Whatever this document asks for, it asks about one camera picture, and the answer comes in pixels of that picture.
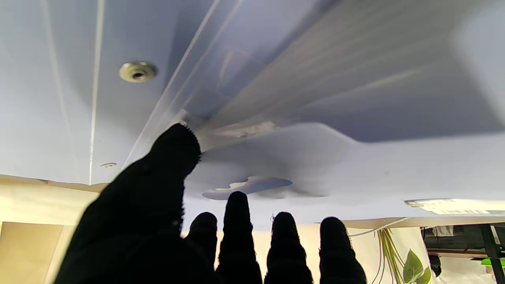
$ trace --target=gloved hand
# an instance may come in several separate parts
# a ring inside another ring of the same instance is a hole
[[[219,283],[198,248],[180,237],[184,179],[199,158],[188,128],[163,133],[85,210],[55,283]]]

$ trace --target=ceiling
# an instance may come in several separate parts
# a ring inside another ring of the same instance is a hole
[[[307,222],[378,196],[349,218],[424,216],[402,201],[477,189],[505,199],[504,13],[498,0],[2,1],[0,174],[110,182],[185,120],[208,150],[187,199],[209,210],[222,203],[204,192],[250,176],[292,181],[252,199],[268,215],[313,210]],[[132,61],[157,76],[122,80]]]

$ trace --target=cable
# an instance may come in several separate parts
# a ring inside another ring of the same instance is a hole
[[[359,236],[359,235],[364,235],[364,234],[368,234],[368,233],[377,232],[377,231],[378,231],[378,230],[380,230],[380,229],[384,229],[384,228],[389,227],[389,226],[392,226],[392,225],[394,225],[394,224],[396,224],[396,223],[400,223],[400,222],[405,221],[405,220],[407,220],[407,219],[409,219],[409,218],[410,218],[410,217],[400,218],[400,219],[398,219],[398,220],[395,220],[395,221],[389,222],[389,223],[387,223],[387,224],[385,224],[385,225],[382,225],[382,226],[378,227],[377,229],[372,229],[372,230],[370,230],[370,231],[361,232],[361,233],[357,233],[357,234],[351,234],[351,235],[349,235],[349,236]]]

